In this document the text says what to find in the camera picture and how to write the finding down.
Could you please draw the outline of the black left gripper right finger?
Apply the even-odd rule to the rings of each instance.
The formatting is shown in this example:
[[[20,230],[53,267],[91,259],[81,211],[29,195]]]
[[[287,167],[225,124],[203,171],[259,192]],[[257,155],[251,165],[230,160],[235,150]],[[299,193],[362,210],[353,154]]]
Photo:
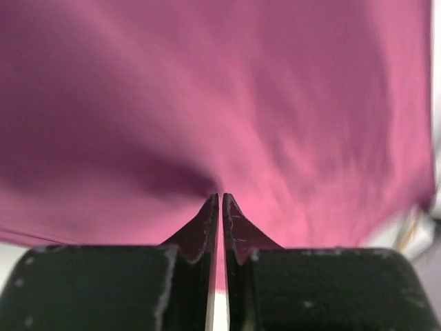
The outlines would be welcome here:
[[[230,330],[439,330],[412,265],[384,248],[279,246],[223,195]]]

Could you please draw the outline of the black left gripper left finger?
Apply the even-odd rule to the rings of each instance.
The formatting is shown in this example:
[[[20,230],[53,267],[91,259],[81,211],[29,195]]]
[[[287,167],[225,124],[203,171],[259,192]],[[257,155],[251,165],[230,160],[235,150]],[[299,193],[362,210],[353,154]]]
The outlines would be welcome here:
[[[1,329],[211,330],[218,195],[160,245],[28,250],[1,292]]]

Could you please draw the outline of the magenta satin napkin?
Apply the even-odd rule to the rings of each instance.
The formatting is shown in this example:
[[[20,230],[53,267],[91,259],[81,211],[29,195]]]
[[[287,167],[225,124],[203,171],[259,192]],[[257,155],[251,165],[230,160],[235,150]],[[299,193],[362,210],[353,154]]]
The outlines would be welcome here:
[[[1,240],[158,243],[206,197],[291,247],[434,193],[430,1],[2,1]]]

